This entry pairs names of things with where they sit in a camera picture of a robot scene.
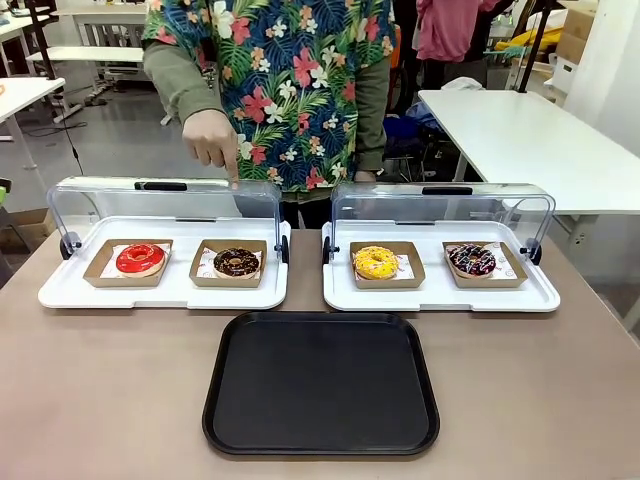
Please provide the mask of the person right hand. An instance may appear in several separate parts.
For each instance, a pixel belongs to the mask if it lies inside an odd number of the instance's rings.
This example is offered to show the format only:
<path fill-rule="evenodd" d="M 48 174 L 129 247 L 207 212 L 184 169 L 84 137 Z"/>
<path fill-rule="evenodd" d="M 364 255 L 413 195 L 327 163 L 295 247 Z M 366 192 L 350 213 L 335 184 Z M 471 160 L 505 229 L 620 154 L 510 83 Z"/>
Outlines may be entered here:
<path fill-rule="evenodd" d="M 218 110 L 203 110 L 183 123 L 182 137 L 192 157 L 204 166 L 226 170 L 229 182 L 239 182 L 237 134 L 227 116 Z"/>

